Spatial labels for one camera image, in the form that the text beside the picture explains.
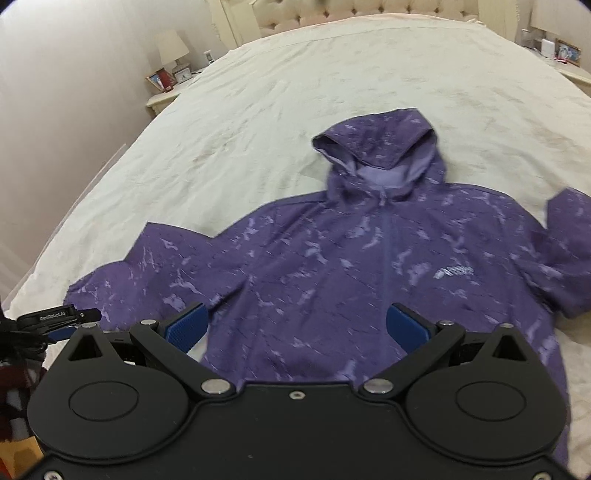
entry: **alarm clock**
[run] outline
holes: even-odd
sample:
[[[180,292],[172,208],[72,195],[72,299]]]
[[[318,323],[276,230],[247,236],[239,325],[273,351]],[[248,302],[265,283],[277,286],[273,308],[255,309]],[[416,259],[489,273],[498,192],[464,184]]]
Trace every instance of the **alarm clock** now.
[[[186,80],[193,78],[193,74],[191,73],[191,68],[186,67],[182,70],[174,72],[174,78],[177,79],[177,82],[183,83]]]

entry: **tufted headboard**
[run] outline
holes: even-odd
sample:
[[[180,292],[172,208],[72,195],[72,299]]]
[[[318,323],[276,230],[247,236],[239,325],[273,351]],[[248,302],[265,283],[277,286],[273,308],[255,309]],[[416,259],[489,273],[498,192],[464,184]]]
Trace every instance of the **tufted headboard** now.
[[[213,22],[230,49],[262,37],[372,14],[424,14],[479,20],[515,41],[518,0],[208,0]]]
[[[478,19],[478,0],[255,0],[261,37],[345,18],[373,14],[424,14],[451,20]]]

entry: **hoodie zipper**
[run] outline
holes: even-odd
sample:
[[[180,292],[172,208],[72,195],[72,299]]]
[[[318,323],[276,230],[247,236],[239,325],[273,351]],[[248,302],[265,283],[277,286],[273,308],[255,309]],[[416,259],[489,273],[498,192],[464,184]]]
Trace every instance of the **hoodie zipper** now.
[[[379,201],[379,207],[381,210],[380,215],[382,216],[382,231],[384,233],[384,239],[382,241],[382,244],[384,246],[384,273],[382,275],[382,305],[384,306],[383,308],[383,312],[381,315],[381,337],[380,337],[380,342],[379,342],[379,357],[381,360],[381,365],[385,365],[385,361],[386,361],[386,348],[388,348],[388,339],[387,339],[387,335],[388,335],[388,329],[386,327],[386,315],[388,314],[388,308],[390,307],[390,305],[387,304],[387,301],[389,299],[389,295],[388,295],[388,285],[389,285],[389,278],[390,278],[390,269],[391,269],[391,264],[392,264],[392,259],[391,259],[391,248],[388,248],[390,239],[391,239],[391,225],[390,225],[390,218],[388,215],[388,209],[387,209],[387,196],[386,196],[386,192],[385,190],[382,190],[380,192],[380,201]]]

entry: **hood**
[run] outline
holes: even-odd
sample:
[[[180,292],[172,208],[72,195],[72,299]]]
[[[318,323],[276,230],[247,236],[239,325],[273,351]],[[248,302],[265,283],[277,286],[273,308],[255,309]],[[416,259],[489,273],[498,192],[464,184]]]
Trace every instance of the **hood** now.
[[[443,182],[445,166],[433,127],[414,108],[345,120],[314,137],[334,166],[329,196],[343,189],[372,196],[407,196]]]

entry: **white bedsheet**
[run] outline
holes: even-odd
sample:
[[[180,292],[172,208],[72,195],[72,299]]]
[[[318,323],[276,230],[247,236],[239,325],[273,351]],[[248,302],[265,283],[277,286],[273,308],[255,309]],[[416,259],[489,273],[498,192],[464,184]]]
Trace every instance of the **white bedsheet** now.
[[[302,28],[230,52],[161,113],[65,221],[8,314],[60,304],[148,221],[216,235],[265,202],[323,189],[313,135],[412,106],[435,126],[450,181],[508,193],[541,220],[563,187],[591,193],[591,99],[521,47],[476,23],[415,15]],[[571,468],[583,475],[591,320],[562,328]]]

